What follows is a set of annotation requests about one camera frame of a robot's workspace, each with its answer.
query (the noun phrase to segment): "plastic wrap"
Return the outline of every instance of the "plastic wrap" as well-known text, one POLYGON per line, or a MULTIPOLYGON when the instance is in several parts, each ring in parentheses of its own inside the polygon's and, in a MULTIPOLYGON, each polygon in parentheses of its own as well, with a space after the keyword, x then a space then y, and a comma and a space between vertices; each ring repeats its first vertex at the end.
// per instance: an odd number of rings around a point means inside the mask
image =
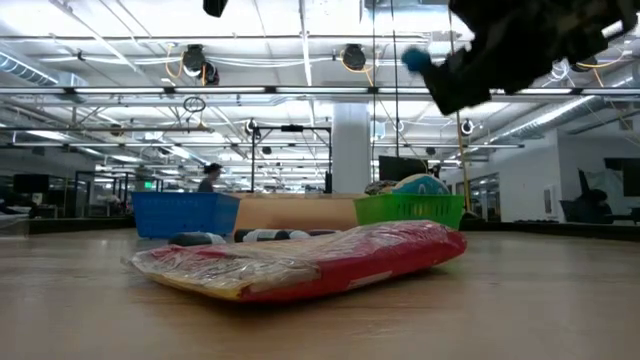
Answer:
POLYGON ((441 264, 462 254, 461 233, 429 221, 361 226, 309 239, 166 246, 132 264, 151 279, 238 302, 312 298, 441 264))

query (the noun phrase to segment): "white column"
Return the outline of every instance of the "white column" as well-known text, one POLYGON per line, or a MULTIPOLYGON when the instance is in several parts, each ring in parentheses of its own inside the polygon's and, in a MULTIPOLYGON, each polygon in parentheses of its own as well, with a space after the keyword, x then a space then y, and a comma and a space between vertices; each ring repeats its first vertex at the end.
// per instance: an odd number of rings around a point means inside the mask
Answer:
POLYGON ((366 103, 333 106, 333 191, 361 194, 371 181, 369 111, 366 103))

